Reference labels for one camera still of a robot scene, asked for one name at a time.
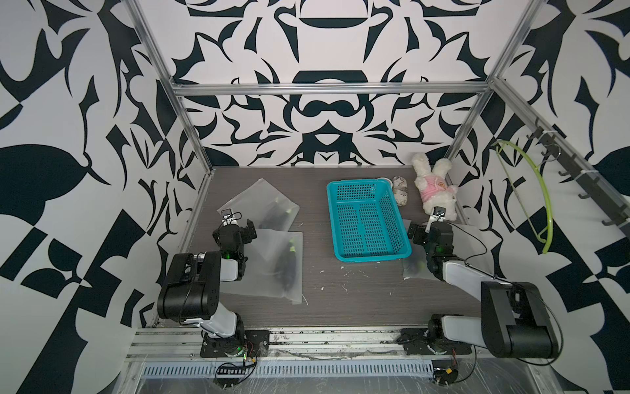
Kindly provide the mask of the translucent zip-top bag top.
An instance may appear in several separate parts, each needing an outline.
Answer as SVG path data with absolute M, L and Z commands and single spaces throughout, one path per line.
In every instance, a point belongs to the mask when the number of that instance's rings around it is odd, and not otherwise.
M 444 222 L 433 223 L 426 232 L 424 223 L 405 220 L 404 225 L 412 252 L 401 260 L 403 279 L 441 281 L 443 264 L 449 261 L 468 263 L 489 274 L 495 272 L 491 249 L 478 228 Z

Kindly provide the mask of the translucent zip-top bag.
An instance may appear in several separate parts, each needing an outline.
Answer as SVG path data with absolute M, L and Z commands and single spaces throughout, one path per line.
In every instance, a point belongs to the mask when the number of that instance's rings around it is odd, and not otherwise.
M 290 209 L 288 229 L 286 230 L 289 231 L 300 211 L 300 207 L 263 178 L 260 178 L 254 185 L 224 203 L 223 206 L 217 209 L 217 212 L 220 214 L 222 210 L 231 208 L 233 212 L 241 212 L 243 219 L 252 220 L 257 229 L 264 229 L 261 228 L 262 221 L 270 209 L 270 205 L 275 201 L 286 203 L 286 207 Z
M 244 277 L 223 282 L 221 292 L 239 296 L 285 298 L 302 303 L 303 234 L 261 229 L 258 237 L 244 246 Z
M 489 274 L 495 272 L 491 249 L 478 228 L 444 222 L 433 223 L 426 232 L 424 223 L 405 220 L 404 225 L 412 252 L 401 260 L 403 279 L 441 281 L 443 264 L 449 261 L 468 263 Z

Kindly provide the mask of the translucent zip-top bag bottom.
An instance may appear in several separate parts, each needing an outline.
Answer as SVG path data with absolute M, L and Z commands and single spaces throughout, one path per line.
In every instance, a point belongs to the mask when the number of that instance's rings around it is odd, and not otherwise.
M 302 303 L 303 234 L 261 229 L 258 237 L 244 246 L 244 277 L 223 282 L 221 292 L 239 296 L 285 298 Z

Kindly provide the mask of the dark eggplant five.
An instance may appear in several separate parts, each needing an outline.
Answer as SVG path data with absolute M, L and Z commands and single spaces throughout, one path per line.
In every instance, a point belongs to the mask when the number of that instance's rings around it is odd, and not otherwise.
M 285 292 L 289 292 L 293 288 L 297 276 L 297 253 L 294 239 L 290 239 L 282 247 L 277 258 L 274 275 Z

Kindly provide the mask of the teal plastic basket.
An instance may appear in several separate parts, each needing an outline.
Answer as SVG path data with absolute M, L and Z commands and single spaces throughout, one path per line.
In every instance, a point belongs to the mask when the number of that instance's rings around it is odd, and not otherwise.
M 412 247 L 393 195 L 383 179 L 326 186 L 336 258 L 347 264 L 408 258 Z

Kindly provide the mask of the dark eggplant three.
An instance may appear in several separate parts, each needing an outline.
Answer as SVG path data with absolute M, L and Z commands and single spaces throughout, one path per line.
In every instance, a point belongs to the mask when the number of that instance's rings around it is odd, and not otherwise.
M 286 231 L 289 218 L 290 209 L 286 207 L 286 203 L 275 201 L 270 205 L 270 209 L 262 221 L 261 228 Z

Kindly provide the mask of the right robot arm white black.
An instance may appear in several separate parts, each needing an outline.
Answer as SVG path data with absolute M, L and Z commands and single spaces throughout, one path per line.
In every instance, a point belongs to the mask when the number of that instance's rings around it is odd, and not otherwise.
M 564 345 L 556 317 L 530 282 L 510 282 L 470 264 L 454 252 L 449 223 L 410 223 L 409 240 L 423 248 L 420 259 L 441 282 L 458 287 L 481 304 L 481 316 L 434 314 L 423 341 L 438 353 L 448 345 L 479 346 L 496 358 L 556 360 Z

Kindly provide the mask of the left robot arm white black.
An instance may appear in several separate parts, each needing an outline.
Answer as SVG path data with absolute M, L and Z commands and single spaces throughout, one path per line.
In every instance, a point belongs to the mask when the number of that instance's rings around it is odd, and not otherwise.
M 242 318 L 220 302 L 220 287 L 244 278 L 244 246 L 257 237 L 252 220 L 242 227 L 233 219 L 213 232 L 217 251 L 175 255 L 157 299 L 159 318 L 193 325 L 210 340 L 243 346 Z

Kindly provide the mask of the white plush bunny pink shirt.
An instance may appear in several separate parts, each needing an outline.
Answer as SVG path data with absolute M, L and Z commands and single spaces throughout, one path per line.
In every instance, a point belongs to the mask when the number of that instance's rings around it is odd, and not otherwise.
M 431 165 L 425 153 L 416 153 L 412 158 L 412 166 L 416 173 L 414 184 L 420 193 L 424 212 L 432 215 L 434 208 L 444 208 L 445 220 L 455 222 L 458 187 L 450 186 L 446 181 L 446 175 L 452 169 L 451 161 L 439 159 Z

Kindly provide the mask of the small white round clock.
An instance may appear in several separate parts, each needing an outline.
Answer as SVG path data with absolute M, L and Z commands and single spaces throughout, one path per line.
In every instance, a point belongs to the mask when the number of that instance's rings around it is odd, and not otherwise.
M 385 177 L 380 177 L 380 178 L 378 178 L 378 180 L 381 180 L 381 181 L 387 182 L 387 183 L 389 184 L 389 186 L 390 186 L 390 187 L 393 187 L 393 185 L 394 185 L 394 184 L 393 184 L 393 182 L 392 182 L 392 180 L 390 180 L 390 179 L 388 179 L 388 178 L 385 178 Z

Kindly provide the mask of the green plastic hanger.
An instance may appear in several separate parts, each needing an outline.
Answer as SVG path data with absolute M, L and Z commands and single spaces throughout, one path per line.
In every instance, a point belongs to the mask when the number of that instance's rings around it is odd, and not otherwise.
M 531 215 L 528 213 L 528 209 L 523 198 L 518 191 L 518 187 L 516 186 L 515 180 L 511 176 L 509 165 L 503 159 L 503 154 L 507 149 L 511 149 L 518 158 L 522 159 L 525 164 L 528 165 L 531 170 L 533 177 L 538 184 L 538 191 L 540 192 L 541 200 L 543 203 L 544 209 L 544 227 L 541 229 L 537 229 L 531 219 Z M 535 162 L 529 153 L 527 153 L 524 148 L 515 144 L 512 141 L 507 140 L 496 140 L 492 144 L 492 150 L 495 152 L 495 156 L 497 157 L 500 167 L 503 170 L 510 190 L 512 190 L 513 195 L 516 197 L 518 201 L 518 205 L 520 206 L 523 214 L 526 218 L 526 223 L 530 227 L 533 232 L 533 235 L 536 241 L 542 246 L 541 253 L 543 255 L 548 254 L 551 251 L 551 246 L 554 241 L 555 235 L 555 215 L 553 209 L 553 203 L 551 200 L 551 193 L 549 191 L 549 187 L 546 184 L 546 180 L 543 175 L 543 166 L 549 162 L 554 162 L 557 160 L 556 156 L 551 153 L 549 148 L 541 155 L 541 161 L 539 163 Z

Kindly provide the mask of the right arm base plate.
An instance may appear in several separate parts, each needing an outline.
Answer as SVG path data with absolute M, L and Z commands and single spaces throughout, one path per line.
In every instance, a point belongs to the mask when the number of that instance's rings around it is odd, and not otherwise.
M 432 336 L 428 328 L 402 328 L 395 344 L 403 346 L 407 356 L 472 355 L 472 346 Z

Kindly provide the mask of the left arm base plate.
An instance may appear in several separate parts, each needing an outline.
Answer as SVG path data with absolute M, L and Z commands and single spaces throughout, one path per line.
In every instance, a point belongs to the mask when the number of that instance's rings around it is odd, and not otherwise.
M 213 337 L 203 332 L 200 357 L 204 359 L 252 357 L 264 355 L 270 344 L 268 330 L 245 330 L 229 338 Z

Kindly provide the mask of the aluminium frame rail front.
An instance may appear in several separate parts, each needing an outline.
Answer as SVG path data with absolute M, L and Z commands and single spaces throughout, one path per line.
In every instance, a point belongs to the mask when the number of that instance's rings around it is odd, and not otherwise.
M 435 353 L 423 342 L 425 325 L 254 327 L 254 335 L 229 356 L 210 346 L 198 328 L 139 328 L 125 362 L 242 361 L 254 352 L 260 361 L 327 361 L 410 359 L 458 361 L 490 358 L 480 346 L 459 346 Z

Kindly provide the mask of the black wall hook rack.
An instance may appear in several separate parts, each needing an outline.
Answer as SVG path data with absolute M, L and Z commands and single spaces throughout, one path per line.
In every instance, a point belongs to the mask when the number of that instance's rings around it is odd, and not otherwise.
M 629 202 L 608 182 L 604 175 L 587 162 L 561 135 L 559 131 L 546 124 L 541 118 L 533 121 L 534 129 L 530 140 L 540 143 L 546 152 L 543 163 L 556 162 L 561 166 L 561 177 L 567 177 L 582 188 L 579 195 L 582 200 L 592 200 L 607 216 L 601 223 L 605 227 L 617 227 L 629 238 Z

